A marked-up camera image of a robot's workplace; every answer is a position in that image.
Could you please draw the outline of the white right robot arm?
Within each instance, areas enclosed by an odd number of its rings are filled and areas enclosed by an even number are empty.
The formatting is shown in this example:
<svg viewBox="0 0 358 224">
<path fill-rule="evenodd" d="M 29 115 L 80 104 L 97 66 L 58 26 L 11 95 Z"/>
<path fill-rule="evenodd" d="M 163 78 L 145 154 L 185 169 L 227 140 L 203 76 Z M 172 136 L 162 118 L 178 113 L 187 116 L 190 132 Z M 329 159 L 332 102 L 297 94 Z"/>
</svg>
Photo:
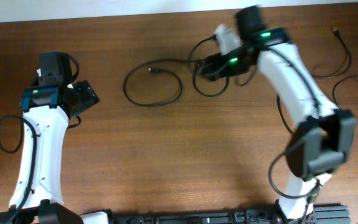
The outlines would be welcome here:
<svg viewBox="0 0 358 224">
<path fill-rule="evenodd" d="M 217 27 L 213 39 L 220 51 L 198 62 L 193 76 L 214 82 L 255 67 L 274 87 L 294 125 L 280 154 L 290 170 L 286 189 L 278 192 L 272 208 L 247 210 L 246 222 L 349 223 L 346 206 L 315 202 L 323 185 L 349 159 L 356 118 L 319 89 L 285 29 L 268 28 L 257 6 L 241 9 L 235 18 L 237 30 Z"/>
</svg>

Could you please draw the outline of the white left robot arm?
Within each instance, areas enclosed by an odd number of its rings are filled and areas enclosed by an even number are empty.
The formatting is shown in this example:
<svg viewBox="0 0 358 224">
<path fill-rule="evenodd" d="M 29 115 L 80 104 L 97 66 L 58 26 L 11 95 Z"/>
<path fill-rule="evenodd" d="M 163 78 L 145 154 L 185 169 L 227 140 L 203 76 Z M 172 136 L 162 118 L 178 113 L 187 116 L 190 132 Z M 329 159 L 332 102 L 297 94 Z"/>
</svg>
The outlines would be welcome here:
<svg viewBox="0 0 358 224">
<path fill-rule="evenodd" d="M 40 54 L 38 76 L 20 98 L 22 114 L 6 115 L 4 121 L 20 123 L 22 150 L 19 177 L 0 223 L 113 223 L 109 209 L 79 215 L 64 206 L 61 190 L 63 140 L 72 117 L 99 103 L 89 82 L 78 81 L 79 67 L 64 52 Z"/>
</svg>

